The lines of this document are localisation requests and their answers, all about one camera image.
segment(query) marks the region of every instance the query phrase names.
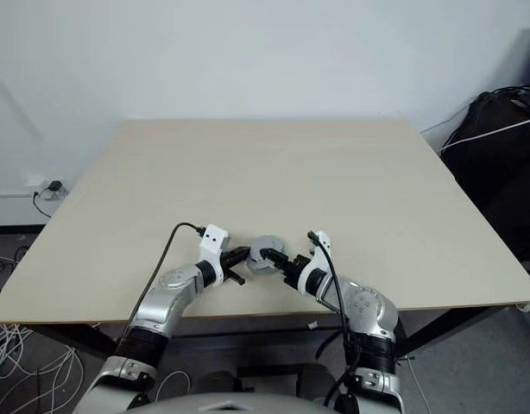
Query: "beige tabletop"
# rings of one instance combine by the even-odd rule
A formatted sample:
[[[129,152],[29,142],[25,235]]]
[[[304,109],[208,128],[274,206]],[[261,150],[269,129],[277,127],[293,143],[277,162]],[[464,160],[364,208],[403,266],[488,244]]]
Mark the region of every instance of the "beige tabletop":
[[[403,121],[132,121],[73,188],[0,294],[0,321],[122,321],[171,228],[214,223],[231,246],[331,238],[340,275],[401,310],[530,302],[530,278]],[[181,230],[164,271],[198,259]],[[186,316],[323,311],[279,274],[227,280]]]

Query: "floor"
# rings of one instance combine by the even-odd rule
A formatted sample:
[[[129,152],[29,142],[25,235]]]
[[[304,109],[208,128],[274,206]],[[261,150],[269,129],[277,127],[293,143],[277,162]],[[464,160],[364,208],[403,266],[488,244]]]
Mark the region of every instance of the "floor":
[[[33,235],[0,235],[0,255],[12,257],[16,249],[29,245]],[[0,286],[6,275],[0,275]],[[438,311],[408,311],[401,313],[401,320],[407,333],[434,319]],[[231,331],[251,324],[251,318],[222,322],[230,325]],[[209,327],[202,322],[187,322],[184,330],[206,331]],[[100,325],[99,328],[116,336],[121,326]],[[314,361],[317,343],[285,344],[262,346],[254,344],[244,348],[211,349],[205,340],[193,347],[171,347],[161,363],[161,377],[165,378],[173,370],[186,370],[193,379],[218,370],[236,371],[237,367],[263,364],[307,363]],[[38,334],[25,341],[22,366],[36,370],[66,352],[57,342]],[[468,328],[444,342],[421,349],[413,354],[413,370],[422,387],[433,414],[445,413],[530,413],[530,315],[515,308],[507,308],[494,316]],[[84,379],[77,397],[58,412],[72,412],[75,402],[82,395],[98,372],[102,361],[79,353],[84,367]],[[334,342],[323,354],[320,363],[329,367],[338,376],[343,369],[341,344]],[[406,361],[397,369],[401,378],[401,389],[407,413],[425,413],[426,407],[420,396]],[[0,400],[12,386],[24,378],[22,373],[14,373],[7,379],[0,379]],[[79,383],[80,370],[77,362],[72,364],[68,381],[58,389],[56,405],[69,399]],[[0,405],[0,413],[14,412],[39,414],[50,407],[50,395],[43,397],[39,404],[33,403],[17,410],[18,407],[37,396],[37,388],[43,393],[50,389],[53,375],[36,376],[17,386]],[[292,393],[293,377],[270,377],[245,381],[245,386],[254,386],[257,391]],[[182,376],[171,378],[162,388],[160,399],[181,395],[186,390]]]

